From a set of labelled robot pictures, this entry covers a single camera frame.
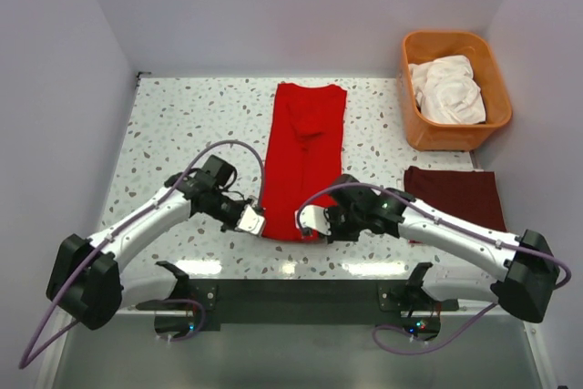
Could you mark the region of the bright red t shirt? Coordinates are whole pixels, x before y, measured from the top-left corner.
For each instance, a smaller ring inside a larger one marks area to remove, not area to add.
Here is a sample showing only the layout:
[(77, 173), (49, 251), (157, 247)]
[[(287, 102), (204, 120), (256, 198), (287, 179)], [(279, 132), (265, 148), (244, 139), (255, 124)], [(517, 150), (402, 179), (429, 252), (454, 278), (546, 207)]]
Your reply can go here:
[(342, 173), (347, 91), (336, 85), (277, 86), (265, 158), (262, 236), (302, 241), (295, 212)]

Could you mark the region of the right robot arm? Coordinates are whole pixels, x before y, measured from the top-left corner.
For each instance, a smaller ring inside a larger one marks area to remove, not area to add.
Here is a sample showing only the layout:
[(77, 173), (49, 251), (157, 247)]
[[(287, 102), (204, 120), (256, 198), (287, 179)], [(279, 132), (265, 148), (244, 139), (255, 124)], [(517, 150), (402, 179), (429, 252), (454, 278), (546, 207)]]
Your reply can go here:
[(362, 232), (423, 243), (461, 260), (415, 265), (405, 297), (418, 310), (434, 302), (489, 302), (519, 320), (543, 322), (561, 266), (546, 237), (492, 230), (452, 216), (399, 189), (380, 189), (341, 175), (327, 190), (332, 205), (304, 206), (297, 217), (327, 241), (358, 241)]

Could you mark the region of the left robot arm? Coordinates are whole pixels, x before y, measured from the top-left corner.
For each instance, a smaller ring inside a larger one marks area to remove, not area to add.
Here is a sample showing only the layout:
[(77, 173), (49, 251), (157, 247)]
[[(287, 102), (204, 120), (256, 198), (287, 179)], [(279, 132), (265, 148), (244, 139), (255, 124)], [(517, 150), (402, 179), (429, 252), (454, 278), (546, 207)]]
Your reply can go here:
[(265, 227), (252, 198), (226, 196), (236, 169), (210, 156), (187, 174), (170, 177), (146, 204), (107, 229), (88, 238), (76, 234), (60, 245), (46, 296), (90, 330), (108, 323), (116, 312), (142, 302), (160, 301), (169, 309), (189, 298), (189, 276), (161, 262), (161, 276), (130, 279), (124, 270), (150, 243), (196, 214), (205, 214), (222, 230), (259, 236)]

